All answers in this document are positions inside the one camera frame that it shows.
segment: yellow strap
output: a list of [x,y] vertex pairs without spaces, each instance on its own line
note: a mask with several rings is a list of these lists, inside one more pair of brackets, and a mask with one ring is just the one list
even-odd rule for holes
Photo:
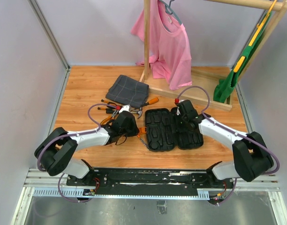
[[[274,0],[274,2],[272,3],[272,5],[271,5],[269,11],[267,12],[267,14],[265,15],[264,19],[262,20],[262,22],[261,22],[260,24],[257,24],[257,30],[256,30],[254,36],[252,37],[252,39],[250,40],[249,46],[252,46],[252,45],[254,44],[254,42],[255,42],[255,40],[256,40],[258,34],[260,33],[261,29],[262,29],[263,26],[265,25],[267,19],[269,18],[270,12],[272,11],[272,9],[273,9],[273,7],[274,7],[274,5],[275,5],[276,2],[277,2],[277,0]],[[245,56],[242,56],[242,57],[238,60],[238,62],[236,63],[236,65],[235,65],[235,67],[234,67],[234,69],[233,69],[233,72],[236,73],[236,72],[240,69],[240,67],[242,66],[243,61],[245,60],[245,58],[246,58]]]

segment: orange handle screwdriver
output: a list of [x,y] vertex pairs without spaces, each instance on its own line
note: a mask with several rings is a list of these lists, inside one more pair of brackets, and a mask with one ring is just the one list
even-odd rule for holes
[[105,102],[105,103],[108,104],[108,105],[117,106],[116,103],[114,103],[114,102],[109,102],[109,101],[106,101],[106,100],[104,100],[104,99],[102,99],[101,102]]
[[159,98],[155,97],[153,99],[151,99],[150,101],[146,102],[145,104],[142,105],[142,107],[146,106],[146,105],[152,105],[155,104],[156,102],[159,101]]

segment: screwdriver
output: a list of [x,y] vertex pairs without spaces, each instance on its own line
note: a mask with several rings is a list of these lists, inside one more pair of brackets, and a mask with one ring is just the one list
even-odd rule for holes
[[115,106],[115,109],[116,109],[116,110],[120,110],[120,109],[122,108],[121,105],[117,105],[117,104],[114,103],[114,102],[108,102],[108,101],[103,100],[103,99],[101,100],[101,102],[105,102],[105,103],[108,104],[108,105],[113,105],[113,106]]
[[158,101],[159,101],[159,98],[155,97],[155,98],[151,99],[150,101],[146,102],[145,104],[143,104],[142,107],[144,107],[146,105],[152,105]]
[[115,109],[101,108],[101,107],[98,107],[98,110],[105,110],[106,114],[112,114],[115,111]]

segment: cable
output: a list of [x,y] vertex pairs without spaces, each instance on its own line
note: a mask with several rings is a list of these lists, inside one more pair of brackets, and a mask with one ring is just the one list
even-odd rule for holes
[[228,194],[228,196],[223,201],[218,203],[218,206],[220,206],[221,204],[225,203],[231,197],[231,195],[234,193],[234,190],[235,190],[235,187],[236,187],[236,183],[237,183],[237,178],[235,178],[235,180],[234,180],[234,184],[233,184],[233,188],[232,188],[231,192]]
[[100,187],[100,180],[99,180],[99,178],[94,178],[94,180],[96,181],[96,189],[95,189],[95,193],[97,193],[97,190],[98,190],[98,188]]
[[220,196],[223,196],[223,194],[224,194],[224,196],[226,196],[227,184],[226,184],[226,182],[224,182],[224,181],[223,181],[223,184],[224,184],[224,186],[225,186],[224,191],[222,191],[221,193],[218,193],[218,194],[216,194],[216,195],[210,195],[209,197],[215,199],[215,198],[218,198],[218,197],[220,197]]
[[115,106],[113,106],[113,105],[108,105],[108,104],[104,104],[104,103],[98,103],[98,104],[92,105],[92,106],[88,109],[87,115],[88,115],[89,119],[91,119],[95,124],[98,125],[98,128],[97,128],[97,129],[94,129],[94,130],[91,130],[91,131],[76,132],[76,133],[61,135],[61,136],[58,136],[58,137],[54,138],[53,140],[51,140],[51,141],[44,147],[44,149],[42,149],[42,151],[40,152],[40,154],[39,154],[39,156],[38,156],[38,159],[37,159],[37,168],[38,168],[40,171],[42,171],[42,172],[45,172],[45,171],[46,171],[46,170],[41,166],[40,161],[41,161],[41,158],[42,158],[43,154],[44,154],[45,151],[51,146],[51,144],[53,144],[54,142],[56,142],[56,141],[59,140],[59,139],[65,138],[65,137],[71,137],[71,136],[77,136],[77,135],[93,134],[93,133],[95,133],[95,132],[98,132],[98,131],[101,129],[101,125],[91,117],[91,109],[92,109],[93,107],[95,107],[95,106],[98,106],[98,105],[106,105],[106,106],[108,106],[108,107],[115,108]]
[[[184,89],[184,90],[178,95],[177,98],[179,99],[180,96],[181,96],[186,90],[188,90],[188,89],[190,89],[190,88],[199,88],[199,89],[201,89],[202,91],[204,91],[204,93],[205,93],[206,96],[207,96],[207,100],[208,100],[207,106],[201,111],[201,114],[202,114],[208,121],[210,121],[211,123],[213,123],[214,125],[219,126],[220,128],[222,128],[222,129],[224,129],[224,130],[230,132],[231,134],[234,134],[234,135],[235,135],[235,133],[236,133],[235,131],[233,131],[233,130],[229,129],[228,127],[225,127],[225,126],[223,126],[223,125],[221,125],[221,124],[215,123],[212,119],[210,119],[210,118],[209,118],[208,116],[206,116],[206,114],[204,113],[205,110],[208,109],[208,107],[209,107],[209,105],[210,105],[210,97],[209,97],[209,94],[208,94],[208,92],[207,92],[204,88],[202,88],[202,87],[200,87],[200,86],[196,86],[196,85],[187,87],[186,89]],[[276,172],[280,169],[280,162],[279,162],[277,156],[276,156],[271,150],[269,150],[269,149],[266,148],[265,146],[259,144],[258,142],[252,140],[252,139],[249,138],[249,137],[243,136],[243,135],[241,135],[241,134],[237,134],[237,135],[238,135],[239,137],[241,137],[241,138],[243,138],[243,139],[246,139],[247,141],[249,141],[249,142],[251,142],[251,143],[257,145],[258,147],[262,148],[264,151],[266,151],[267,153],[269,153],[269,154],[274,158],[274,160],[276,161],[276,168],[275,168],[274,170],[272,170],[272,171],[265,172],[265,173],[263,173],[263,174],[265,174],[265,175],[273,174],[273,173],[276,173]],[[225,202],[231,197],[231,195],[233,194],[233,192],[234,192],[234,190],[235,190],[236,182],[237,182],[237,179],[235,178],[234,184],[233,184],[233,188],[232,188],[230,194],[229,194],[223,201],[221,201],[220,203],[218,203],[218,206],[220,206],[222,203],[225,203]]]
[[121,144],[124,144],[124,143],[126,142],[126,140],[127,140],[127,136],[124,136],[124,137],[125,137],[125,140],[124,140],[122,143],[119,143],[119,144],[118,144],[118,141],[119,141],[119,140],[117,140],[117,141],[116,141],[116,143],[115,143],[115,145],[121,145]]
[[[91,117],[91,109],[92,109],[93,107],[95,107],[95,106],[98,106],[98,105],[106,105],[106,106],[108,106],[108,107],[115,108],[115,106],[113,106],[113,105],[108,105],[108,104],[104,104],[104,103],[98,103],[98,104],[92,105],[92,106],[88,109],[87,115],[88,115],[88,117],[89,117],[95,124],[98,125],[98,128],[97,128],[97,129],[94,129],[94,130],[91,130],[91,131],[76,132],[76,133],[61,135],[61,136],[58,136],[58,137],[54,138],[53,140],[51,140],[51,141],[42,149],[42,151],[40,152],[40,154],[39,154],[39,156],[38,156],[38,159],[37,159],[37,168],[38,168],[40,171],[43,171],[43,172],[46,171],[46,170],[41,166],[40,161],[41,161],[41,158],[42,158],[44,152],[45,152],[45,151],[51,146],[51,144],[53,144],[55,141],[57,141],[57,140],[59,140],[59,139],[61,139],[61,138],[70,137],[70,136],[93,134],[93,133],[95,133],[95,132],[98,132],[98,131],[101,129],[101,125]],[[58,180],[58,186],[57,186],[57,187],[58,187],[59,194],[61,195],[61,197],[63,197],[65,200],[67,200],[67,201],[69,201],[69,202],[72,202],[72,203],[83,203],[83,202],[86,203],[86,202],[89,202],[89,201],[91,200],[91,199],[89,199],[89,200],[78,200],[78,201],[76,201],[76,200],[71,200],[71,199],[65,197],[65,196],[62,194],[61,190],[60,190],[60,181],[61,181],[61,179],[62,179],[63,176],[64,176],[64,173],[60,176],[60,178],[59,178],[59,180]]]

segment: clothes hanger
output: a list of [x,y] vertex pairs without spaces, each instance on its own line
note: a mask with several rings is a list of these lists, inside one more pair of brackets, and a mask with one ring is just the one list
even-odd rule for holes
[[[168,4],[168,6],[169,6],[170,8],[171,8],[172,1],[175,1],[175,0],[170,0],[170,3]],[[168,11],[167,6],[166,6],[166,13],[169,14],[169,15],[173,14],[172,11],[171,11],[171,12]]]
[[166,7],[166,13],[169,14],[169,15],[174,15],[174,17],[176,18],[176,20],[178,21],[178,23],[179,23],[180,25],[182,25],[182,22],[181,22],[181,20],[179,19],[179,17],[177,16],[177,14],[171,9],[171,3],[172,3],[172,1],[175,1],[175,0],[170,0],[169,5],[166,4],[163,0],[159,0],[159,1],[162,2],[162,3],[165,5],[165,7]]

